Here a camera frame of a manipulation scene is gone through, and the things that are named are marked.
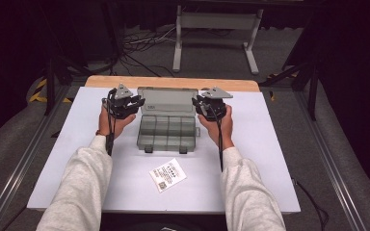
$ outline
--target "white tabletop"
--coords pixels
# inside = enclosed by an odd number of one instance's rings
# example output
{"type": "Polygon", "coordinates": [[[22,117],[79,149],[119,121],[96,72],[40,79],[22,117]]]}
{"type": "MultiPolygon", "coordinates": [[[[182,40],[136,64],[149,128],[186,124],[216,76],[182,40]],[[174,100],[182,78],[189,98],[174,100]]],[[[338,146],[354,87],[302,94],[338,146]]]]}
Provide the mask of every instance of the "white tabletop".
{"type": "MultiPolygon", "coordinates": [[[[73,102],[65,125],[40,174],[29,199],[28,208],[44,210],[50,205],[70,156],[87,146],[98,126],[101,98],[110,89],[81,88],[73,102]]],[[[300,205],[294,191],[278,138],[261,92],[231,92],[225,103],[233,108],[233,140],[246,158],[254,160],[263,183],[275,196],[283,213],[296,213],[300,205]]],[[[223,213],[220,191],[218,148],[199,124],[195,152],[154,151],[144,153],[136,142],[141,111],[132,124],[116,139],[113,172],[104,212],[127,213],[223,213]],[[159,193],[149,171],[176,158],[187,175],[172,188],[159,193]]]]}

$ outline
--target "paper sticker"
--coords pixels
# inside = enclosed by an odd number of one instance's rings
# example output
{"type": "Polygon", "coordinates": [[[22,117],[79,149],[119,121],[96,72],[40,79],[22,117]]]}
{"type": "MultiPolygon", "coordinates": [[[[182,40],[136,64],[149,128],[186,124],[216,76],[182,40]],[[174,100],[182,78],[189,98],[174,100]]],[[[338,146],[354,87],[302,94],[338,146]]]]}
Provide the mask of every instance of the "paper sticker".
{"type": "Polygon", "coordinates": [[[159,193],[186,178],[185,172],[176,159],[151,170],[149,174],[157,185],[159,193]]]}

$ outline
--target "wooden table edge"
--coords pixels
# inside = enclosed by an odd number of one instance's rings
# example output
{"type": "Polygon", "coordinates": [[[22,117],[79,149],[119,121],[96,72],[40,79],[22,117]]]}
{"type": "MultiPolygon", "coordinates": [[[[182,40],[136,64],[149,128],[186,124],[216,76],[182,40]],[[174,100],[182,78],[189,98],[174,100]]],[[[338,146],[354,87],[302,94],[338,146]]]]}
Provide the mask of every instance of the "wooden table edge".
{"type": "Polygon", "coordinates": [[[259,86],[253,80],[224,80],[202,78],[172,78],[172,77],[129,77],[93,75],[88,78],[85,87],[116,88],[123,83],[129,89],[138,87],[155,88],[186,88],[210,89],[213,87],[227,91],[254,91],[260,92],[259,86]]]}

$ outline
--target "handheld controller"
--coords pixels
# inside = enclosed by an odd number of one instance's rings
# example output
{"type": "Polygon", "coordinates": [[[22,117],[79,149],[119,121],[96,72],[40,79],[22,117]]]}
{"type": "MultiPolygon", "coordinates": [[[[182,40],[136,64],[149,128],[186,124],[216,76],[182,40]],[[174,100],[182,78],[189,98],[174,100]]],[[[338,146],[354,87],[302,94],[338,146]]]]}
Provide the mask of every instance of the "handheld controller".
{"type": "Polygon", "coordinates": [[[197,113],[203,115],[208,121],[223,118],[226,115],[226,104],[223,99],[233,97],[217,87],[206,91],[202,96],[197,95],[197,98],[192,98],[192,104],[196,107],[197,113]]]}
{"type": "Polygon", "coordinates": [[[114,129],[111,127],[110,116],[115,119],[125,119],[132,114],[136,114],[145,103],[145,99],[142,99],[140,95],[131,97],[132,95],[133,93],[128,88],[119,84],[117,89],[109,91],[107,98],[101,100],[103,107],[109,114],[110,134],[106,136],[106,150],[110,156],[114,145],[114,129]]]}

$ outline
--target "gray sweatshirt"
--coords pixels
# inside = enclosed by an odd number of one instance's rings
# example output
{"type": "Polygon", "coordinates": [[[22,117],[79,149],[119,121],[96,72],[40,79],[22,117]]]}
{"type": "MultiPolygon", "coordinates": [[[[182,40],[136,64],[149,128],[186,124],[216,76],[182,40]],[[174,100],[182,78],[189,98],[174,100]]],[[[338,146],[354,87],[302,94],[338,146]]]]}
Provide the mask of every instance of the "gray sweatshirt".
{"type": "MultiPolygon", "coordinates": [[[[113,167],[105,141],[96,136],[89,147],[73,154],[38,230],[99,230],[113,167]]],[[[221,180],[227,229],[285,230],[278,204],[262,184],[254,162],[230,147],[224,150],[224,169],[221,180]]]]}

